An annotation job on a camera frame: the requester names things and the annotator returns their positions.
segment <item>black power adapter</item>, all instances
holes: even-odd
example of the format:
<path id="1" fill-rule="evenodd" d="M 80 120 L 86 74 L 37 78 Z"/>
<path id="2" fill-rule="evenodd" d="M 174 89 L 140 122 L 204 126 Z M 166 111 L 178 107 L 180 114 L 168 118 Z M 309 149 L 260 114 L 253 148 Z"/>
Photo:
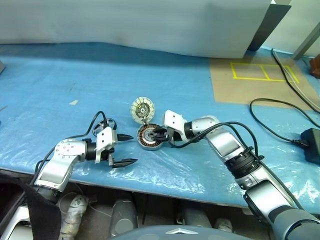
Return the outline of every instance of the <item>black power adapter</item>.
<path id="1" fill-rule="evenodd" d="M 320 130 L 310 128 L 301 133 L 301 140 L 308 142 L 304 148 L 305 159 L 314 164 L 320 165 Z"/>

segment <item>brown cardboard surface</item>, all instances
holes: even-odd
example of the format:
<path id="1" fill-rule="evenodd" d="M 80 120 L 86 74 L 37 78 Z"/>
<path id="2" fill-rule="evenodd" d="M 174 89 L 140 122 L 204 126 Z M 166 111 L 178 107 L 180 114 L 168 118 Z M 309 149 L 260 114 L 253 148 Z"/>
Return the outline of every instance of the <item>brown cardboard surface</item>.
<path id="1" fill-rule="evenodd" d="M 320 106 L 316 91 L 295 62 L 292 59 L 280 60 L 294 76 L 302 92 Z M 210 60 L 210 73 L 214 99 L 217 102 L 249 104 L 253 99 L 270 98 L 286 101 L 302 109 L 310 110 L 309 106 L 285 82 L 280 68 L 271 57 L 212 58 Z M 280 103 L 259 102 L 257 104 L 288 108 L 288 106 Z"/>

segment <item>black cloth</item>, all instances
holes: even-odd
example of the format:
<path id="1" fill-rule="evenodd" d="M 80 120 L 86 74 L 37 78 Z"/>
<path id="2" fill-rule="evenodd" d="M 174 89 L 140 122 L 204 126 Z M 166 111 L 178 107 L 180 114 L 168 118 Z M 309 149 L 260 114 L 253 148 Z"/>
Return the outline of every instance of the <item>black cloth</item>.
<path id="1" fill-rule="evenodd" d="M 61 211 L 41 196 L 31 185 L 0 173 L 0 184 L 20 186 L 27 200 L 34 240 L 57 240 L 61 229 Z"/>

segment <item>tabletop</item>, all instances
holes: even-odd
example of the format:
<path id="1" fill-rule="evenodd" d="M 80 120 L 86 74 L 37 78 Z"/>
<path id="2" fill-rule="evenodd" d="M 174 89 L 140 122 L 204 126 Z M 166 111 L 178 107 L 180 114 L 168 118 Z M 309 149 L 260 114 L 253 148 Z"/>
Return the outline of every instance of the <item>tabletop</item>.
<path id="1" fill-rule="evenodd" d="M 260 49 L 256 55 L 270 56 L 270 51 Z M 164 112 L 170 109 L 188 121 L 214 115 L 221 122 L 248 125 L 257 137 L 264 162 L 307 211 L 320 213 L 320 167 L 307 162 L 301 148 L 261 128 L 251 117 L 248 105 L 215 102 L 208 58 L 106 43 L 64 43 L 0 45 L 0 61 L 6 66 L 0 74 L 1 169 L 33 173 L 36 163 L 52 146 L 84 133 L 99 110 L 116 120 L 118 133 L 136 136 L 140 125 L 133 121 L 130 107 L 137 97 L 144 96 L 155 104 L 152 123 L 161 124 Z M 296 64 L 320 93 L 317 80 L 307 74 L 306 61 L 301 59 Z M 313 127 L 292 109 L 256 106 L 255 112 L 268 126 L 288 137 L 297 137 Z M 318 119 L 316 113 L 308 114 Z M 252 145 L 250 136 L 239 131 Z M 183 149 L 164 144 L 157 151 L 143 150 L 130 140 L 119 143 L 113 156 L 116 160 L 138 161 L 113 169 L 107 162 L 78 163 L 71 180 L 246 206 L 243 191 L 205 140 Z"/>

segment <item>table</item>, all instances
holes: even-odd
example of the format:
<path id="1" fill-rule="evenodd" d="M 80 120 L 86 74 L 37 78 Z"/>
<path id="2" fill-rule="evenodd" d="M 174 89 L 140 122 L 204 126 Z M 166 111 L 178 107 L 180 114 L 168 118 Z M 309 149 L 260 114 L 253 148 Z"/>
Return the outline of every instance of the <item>table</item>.
<path id="1" fill-rule="evenodd" d="M 267 49 L 256 54 L 270 55 Z M 307 211 L 320 213 L 320 167 L 306 162 L 303 150 L 266 132 L 248 105 L 215 102 L 209 59 L 106 43 L 0 45 L 6 69 L 0 75 L 0 168 L 33 173 L 36 163 L 63 138 L 86 131 L 93 115 L 104 111 L 118 133 L 136 136 L 139 124 L 130 106 L 140 96 L 155 103 L 153 123 L 170 109 L 187 120 L 214 115 L 239 121 L 257 136 L 265 163 L 283 180 Z M 302 71 L 304 59 L 297 62 Z M 320 85 L 310 75 L 320 93 Z M 280 134 L 297 137 L 313 127 L 291 109 L 256 106 L 262 121 Z M 319 116 L 308 112 L 315 119 Z M 248 144 L 251 138 L 240 129 Z M 114 157 L 137 158 L 128 167 L 107 162 L 78 163 L 72 181 L 228 206 L 246 206 L 243 191 L 203 140 L 183 149 L 165 144 L 145 151 L 135 140 L 121 142 Z"/>

